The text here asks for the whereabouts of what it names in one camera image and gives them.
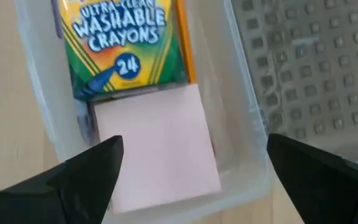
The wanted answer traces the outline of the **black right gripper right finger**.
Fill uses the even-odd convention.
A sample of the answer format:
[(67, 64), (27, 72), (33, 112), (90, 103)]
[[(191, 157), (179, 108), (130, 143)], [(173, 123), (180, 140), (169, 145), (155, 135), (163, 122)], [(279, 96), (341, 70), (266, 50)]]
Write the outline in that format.
[(358, 164), (269, 134), (273, 168), (305, 224), (358, 224)]

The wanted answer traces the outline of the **clear plastic pencil box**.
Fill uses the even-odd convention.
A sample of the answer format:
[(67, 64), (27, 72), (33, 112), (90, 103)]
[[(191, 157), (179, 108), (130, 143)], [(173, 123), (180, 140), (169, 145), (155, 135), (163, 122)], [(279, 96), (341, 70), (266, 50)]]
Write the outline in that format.
[(222, 191), (105, 224), (182, 224), (266, 196), (269, 133), (358, 161), (358, 0), (169, 0), (185, 25)]

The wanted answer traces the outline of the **pink sticky note pad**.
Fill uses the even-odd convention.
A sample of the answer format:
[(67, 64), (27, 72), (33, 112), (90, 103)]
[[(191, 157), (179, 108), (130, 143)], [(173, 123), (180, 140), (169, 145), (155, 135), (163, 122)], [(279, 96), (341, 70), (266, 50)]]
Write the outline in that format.
[(221, 190), (197, 85), (100, 103), (94, 112), (100, 139), (120, 135), (124, 144), (114, 213)]

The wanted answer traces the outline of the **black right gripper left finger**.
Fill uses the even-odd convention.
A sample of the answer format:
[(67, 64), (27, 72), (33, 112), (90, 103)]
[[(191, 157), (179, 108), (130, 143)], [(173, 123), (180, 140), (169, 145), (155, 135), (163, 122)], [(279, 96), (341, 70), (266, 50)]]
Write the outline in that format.
[(0, 224), (101, 224), (123, 155), (122, 136), (113, 136), (1, 190)]

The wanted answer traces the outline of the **green yellow crayon box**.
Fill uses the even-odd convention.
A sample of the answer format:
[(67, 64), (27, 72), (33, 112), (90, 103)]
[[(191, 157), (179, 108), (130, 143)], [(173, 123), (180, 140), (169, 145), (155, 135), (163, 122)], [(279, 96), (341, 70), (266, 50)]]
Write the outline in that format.
[(188, 82), (176, 0), (57, 0), (73, 96)]

